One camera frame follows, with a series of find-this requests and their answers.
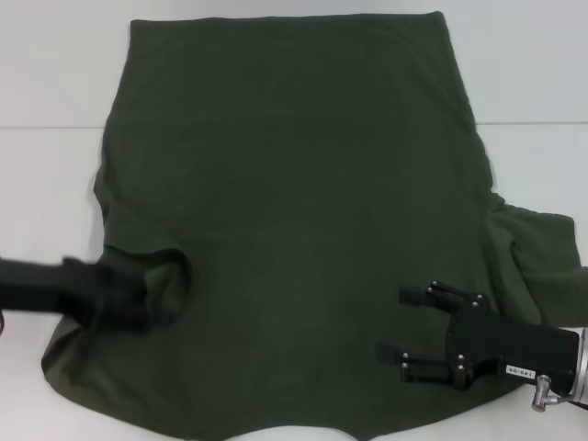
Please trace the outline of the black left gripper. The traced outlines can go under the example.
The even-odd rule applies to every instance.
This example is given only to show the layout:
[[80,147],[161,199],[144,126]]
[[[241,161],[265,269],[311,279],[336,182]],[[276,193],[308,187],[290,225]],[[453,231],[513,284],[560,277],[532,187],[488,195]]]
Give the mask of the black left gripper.
[[[101,283],[131,296],[101,299]],[[142,274],[112,266],[76,259],[58,265],[1,261],[1,311],[60,313],[92,330],[140,333],[153,324],[145,292]]]

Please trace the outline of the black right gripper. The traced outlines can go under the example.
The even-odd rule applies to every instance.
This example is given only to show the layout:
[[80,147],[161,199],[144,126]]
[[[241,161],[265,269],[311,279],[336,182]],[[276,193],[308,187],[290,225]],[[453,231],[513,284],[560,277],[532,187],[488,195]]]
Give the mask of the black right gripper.
[[577,374],[580,336],[542,325],[510,322],[481,307],[481,295],[433,280],[428,288],[400,288],[399,303],[451,315],[446,358],[418,356],[376,344],[376,359],[400,370],[402,382],[450,385],[467,390],[484,376],[536,384],[550,378],[557,393],[569,393]]

